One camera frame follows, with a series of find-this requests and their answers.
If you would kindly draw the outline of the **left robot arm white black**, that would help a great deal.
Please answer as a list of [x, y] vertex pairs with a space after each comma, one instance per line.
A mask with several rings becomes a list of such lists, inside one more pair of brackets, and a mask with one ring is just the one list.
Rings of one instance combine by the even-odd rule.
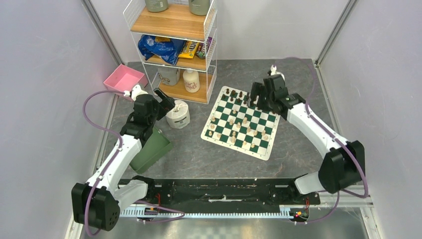
[[159, 101], [138, 85], [130, 91], [121, 92], [133, 100], [134, 108], [120, 132], [99, 126], [88, 118], [87, 103], [99, 92], [90, 95], [83, 104], [83, 115], [88, 123], [117, 137], [114, 151], [100, 168], [85, 183], [76, 183], [71, 190], [74, 221], [84, 225], [90, 237], [100, 231], [112, 230], [121, 210], [136, 201], [148, 204], [155, 200], [156, 190], [151, 187], [151, 179], [134, 178], [118, 188], [126, 168], [152, 136], [155, 123], [176, 105], [174, 98], [160, 89], [154, 89], [154, 93], [160, 98]]

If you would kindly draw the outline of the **green white chess board mat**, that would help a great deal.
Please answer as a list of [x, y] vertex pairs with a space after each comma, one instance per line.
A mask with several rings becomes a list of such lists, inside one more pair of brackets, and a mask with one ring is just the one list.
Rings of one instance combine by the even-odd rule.
[[249, 107], [249, 97], [248, 92], [222, 87], [201, 139], [267, 161], [281, 116]]

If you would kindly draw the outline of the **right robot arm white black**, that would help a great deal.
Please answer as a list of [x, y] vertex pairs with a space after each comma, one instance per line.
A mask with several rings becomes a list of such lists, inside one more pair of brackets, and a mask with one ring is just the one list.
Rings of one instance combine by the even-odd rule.
[[262, 83], [254, 82], [248, 105], [280, 115], [299, 129], [322, 156], [319, 171], [299, 176], [290, 184], [287, 197], [292, 203], [301, 203], [313, 192], [348, 193], [347, 187], [358, 182], [364, 185], [361, 197], [368, 196], [363, 144], [336, 133], [311, 110], [303, 97], [289, 94], [281, 74], [267, 76]]

